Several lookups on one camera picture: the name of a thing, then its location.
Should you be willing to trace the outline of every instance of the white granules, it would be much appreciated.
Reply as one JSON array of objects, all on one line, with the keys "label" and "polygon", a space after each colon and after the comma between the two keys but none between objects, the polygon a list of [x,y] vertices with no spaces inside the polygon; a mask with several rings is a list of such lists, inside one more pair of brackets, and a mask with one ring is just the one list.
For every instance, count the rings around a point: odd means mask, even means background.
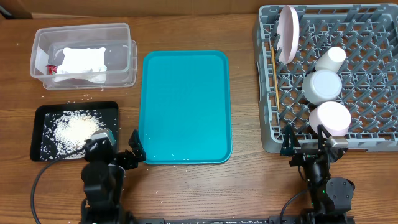
[{"label": "white granules", "polygon": [[[81,149],[85,144],[85,140],[89,139],[95,131],[103,129],[105,124],[96,117],[97,112],[93,115],[85,113],[83,110],[65,111],[60,118],[53,122],[52,128],[48,128],[45,134],[51,135],[52,138],[50,140],[57,147],[57,157]],[[84,152],[81,152],[69,156],[67,159],[81,158],[83,156]]]}]

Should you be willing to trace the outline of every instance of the red object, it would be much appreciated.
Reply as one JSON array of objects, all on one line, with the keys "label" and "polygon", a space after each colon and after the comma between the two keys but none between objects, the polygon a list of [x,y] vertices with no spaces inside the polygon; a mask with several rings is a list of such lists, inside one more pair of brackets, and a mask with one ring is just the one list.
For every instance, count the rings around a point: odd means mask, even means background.
[{"label": "red object", "polygon": [[53,75],[57,73],[57,68],[58,66],[55,65],[46,65],[47,66],[47,71],[49,72],[49,75]]}]

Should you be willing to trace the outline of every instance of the clear plastic container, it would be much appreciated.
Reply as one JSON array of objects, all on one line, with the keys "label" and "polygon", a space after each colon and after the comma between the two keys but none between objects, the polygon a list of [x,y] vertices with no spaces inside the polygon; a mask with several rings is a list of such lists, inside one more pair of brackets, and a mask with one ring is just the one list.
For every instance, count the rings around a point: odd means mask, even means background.
[{"label": "clear plastic container", "polygon": [[[104,47],[106,71],[49,74],[47,65],[61,65],[66,47]],[[30,75],[42,81],[48,90],[129,87],[135,83],[136,73],[137,45],[131,40],[130,28],[125,23],[53,27],[36,32],[30,58]],[[105,75],[106,81],[93,82],[98,75]]]}]

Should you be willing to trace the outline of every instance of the black tray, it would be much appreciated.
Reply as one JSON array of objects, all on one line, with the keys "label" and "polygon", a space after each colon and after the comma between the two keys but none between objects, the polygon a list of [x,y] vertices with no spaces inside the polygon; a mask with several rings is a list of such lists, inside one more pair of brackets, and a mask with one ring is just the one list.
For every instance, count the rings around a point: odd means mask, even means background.
[{"label": "black tray", "polygon": [[57,113],[63,111],[77,110],[97,110],[102,112],[101,121],[109,128],[116,139],[116,148],[119,142],[119,106],[115,101],[100,101],[89,103],[68,103],[61,105],[43,105],[37,108],[33,125],[32,144],[30,145],[30,158],[33,161],[43,161],[40,159],[40,147],[43,141],[43,131],[45,123],[45,115],[47,113]]}]

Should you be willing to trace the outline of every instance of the white cloth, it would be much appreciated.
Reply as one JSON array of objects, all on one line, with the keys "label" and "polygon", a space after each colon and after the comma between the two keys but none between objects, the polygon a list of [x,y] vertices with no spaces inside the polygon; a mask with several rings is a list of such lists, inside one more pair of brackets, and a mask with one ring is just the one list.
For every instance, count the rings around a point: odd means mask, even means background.
[{"label": "white cloth", "polygon": [[70,75],[67,77],[55,77],[54,81],[76,78],[85,79],[94,83],[105,83],[106,74],[90,75],[91,72],[105,72],[104,61],[105,48],[98,49],[71,49],[65,47],[63,50],[64,59],[57,68],[57,74],[87,73],[88,77]]}]

